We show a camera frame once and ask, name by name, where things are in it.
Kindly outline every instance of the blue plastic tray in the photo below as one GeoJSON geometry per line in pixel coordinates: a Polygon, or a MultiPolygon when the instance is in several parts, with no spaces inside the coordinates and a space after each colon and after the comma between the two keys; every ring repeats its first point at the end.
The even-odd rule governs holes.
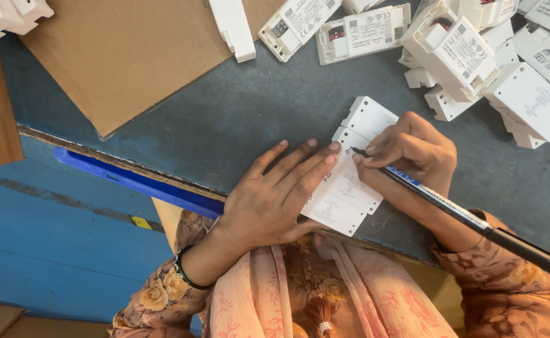
{"type": "Polygon", "coordinates": [[[62,147],[54,149],[54,156],[64,164],[74,166],[84,172],[94,174],[108,181],[139,191],[142,194],[156,197],[159,200],[196,212],[208,218],[216,219],[223,214],[224,202],[173,187],[172,185],[130,172],[118,166],[104,163],[98,159],[74,153],[62,147]]]}

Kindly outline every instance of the wooden edge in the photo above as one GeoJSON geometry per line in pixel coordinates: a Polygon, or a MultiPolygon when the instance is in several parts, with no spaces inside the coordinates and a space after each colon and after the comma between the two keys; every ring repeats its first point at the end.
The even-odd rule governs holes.
{"type": "Polygon", "coordinates": [[[182,179],[181,177],[175,176],[173,174],[161,172],[159,170],[150,168],[149,166],[141,165],[139,163],[135,163],[134,161],[122,159],[120,157],[104,153],[103,151],[84,146],[83,144],[67,141],[63,138],[59,138],[27,126],[19,124],[18,132],[21,135],[29,136],[45,143],[52,144],[54,146],[60,146],[77,154],[93,157],[104,163],[118,166],[119,168],[129,170],[130,172],[172,185],[177,188],[181,188],[183,190],[187,190],[189,192],[193,192],[201,196],[212,198],[213,200],[225,202],[227,198],[227,193],[225,192],[213,188],[208,188],[195,182],[182,179]]]}
{"type": "MultiPolygon", "coordinates": [[[[38,131],[36,129],[30,128],[27,126],[23,126],[19,124],[18,131],[20,132],[21,135],[29,136],[37,140],[43,141],[45,143],[53,144],[55,146],[60,146],[67,150],[73,151],[74,153],[93,157],[102,162],[118,166],[119,168],[129,170],[136,174],[172,185],[177,188],[181,188],[186,191],[193,192],[201,196],[212,198],[214,200],[225,202],[228,195],[226,192],[219,191],[213,188],[208,188],[198,183],[195,183],[186,179],[182,179],[181,177],[175,176],[173,174],[161,172],[159,170],[150,168],[149,166],[141,165],[139,163],[135,163],[130,160],[122,159],[120,157],[116,157],[116,156],[104,153],[103,151],[92,149],[90,147],[84,146],[79,143],[67,141],[62,138],[47,134],[42,131],[38,131]]],[[[369,242],[365,239],[356,238],[356,237],[349,238],[348,236],[344,236],[343,234],[339,234],[333,230],[316,230],[315,232],[332,236],[336,239],[339,239],[340,241],[351,243],[359,248],[363,248],[367,250],[375,250],[375,251],[378,251],[379,253],[386,254],[388,256],[392,255],[393,257],[396,257],[398,259],[402,259],[411,263],[424,264],[424,265],[440,268],[439,264],[432,264],[432,263],[426,262],[423,259],[416,258],[407,253],[403,253],[402,251],[399,251],[399,250],[387,248],[379,243],[369,242]]]]}

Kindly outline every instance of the bracelet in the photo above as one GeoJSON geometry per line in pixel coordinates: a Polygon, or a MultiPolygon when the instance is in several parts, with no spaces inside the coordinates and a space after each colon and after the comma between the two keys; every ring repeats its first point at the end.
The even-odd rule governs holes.
{"type": "Polygon", "coordinates": [[[191,247],[193,247],[194,245],[188,245],[186,246],[185,248],[181,249],[179,251],[179,253],[177,254],[177,256],[174,257],[174,261],[173,261],[173,267],[174,267],[174,270],[175,272],[177,272],[177,274],[179,275],[179,277],[181,277],[181,279],[187,284],[189,285],[190,287],[194,288],[194,289],[198,289],[198,290],[208,290],[210,289],[211,287],[214,286],[214,283],[212,285],[209,285],[209,286],[200,286],[200,285],[197,285],[196,283],[192,282],[191,280],[189,280],[189,278],[187,278],[187,276],[185,275],[185,273],[183,272],[183,268],[181,267],[181,257],[183,256],[183,254],[191,249],[191,247]]]}

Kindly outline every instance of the gray work surface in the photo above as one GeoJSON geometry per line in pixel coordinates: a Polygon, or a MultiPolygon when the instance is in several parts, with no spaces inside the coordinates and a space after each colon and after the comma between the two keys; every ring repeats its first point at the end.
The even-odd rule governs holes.
{"type": "MultiPolygon", "coordinates": [[[[417,1],[410,2],[414,12],[417,1]]],[[[332,19],[343,15],[340,9],[332,19]]],[[[516,15],[514,24],[520,20],[516,15]]],[[[435,120],[423,98],[429,88],[407,87],[400,53],[398,48],[320,66],[314,38],[287,63],[259,42],[256,59],[228,60],[102,142],[23,43],[14,35],[0,39],[18,123],[224,192],[282,139],[290,149],[309,137],[326,146],[357,96],[369,96],[398,115],[415,111],[459,151],[449,197],[496,215],[550,249],[550,143],[536,150],[517,147],[485,99],[451,122],[435,120]]],[[[356,236],[435,261],[429,231],[387,202],[356,236]]]]}

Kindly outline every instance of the red component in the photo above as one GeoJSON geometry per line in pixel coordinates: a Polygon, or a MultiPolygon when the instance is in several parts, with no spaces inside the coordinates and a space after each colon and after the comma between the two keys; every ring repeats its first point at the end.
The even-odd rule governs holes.
{"type": "Polygon", "coordinates": [[[329,35],[329,41],[335,40],[340,37],[344,37],[344,32],[339,32],[334,35],[329,35]]]}

